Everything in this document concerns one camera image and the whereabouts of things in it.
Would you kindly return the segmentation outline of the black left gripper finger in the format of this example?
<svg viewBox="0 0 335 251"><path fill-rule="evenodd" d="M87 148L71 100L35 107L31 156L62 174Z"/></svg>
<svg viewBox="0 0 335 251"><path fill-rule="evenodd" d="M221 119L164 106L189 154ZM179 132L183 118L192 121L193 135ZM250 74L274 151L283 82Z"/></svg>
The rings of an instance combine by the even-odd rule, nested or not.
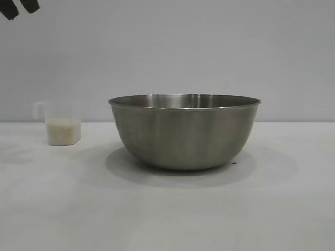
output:
<svg viewBox="0 0 335 251"><path fill-rule="evenodd" d="M8 20L13 20L19 15L19 11L12 0L1 0L0 11Z"/></svg>
<svg viewBox="0 0 335 251"><path fill-rule="evenodd" d="M29 13L34 13L40 9L40 5L37 0L20 0L20 2Z"/></svg>

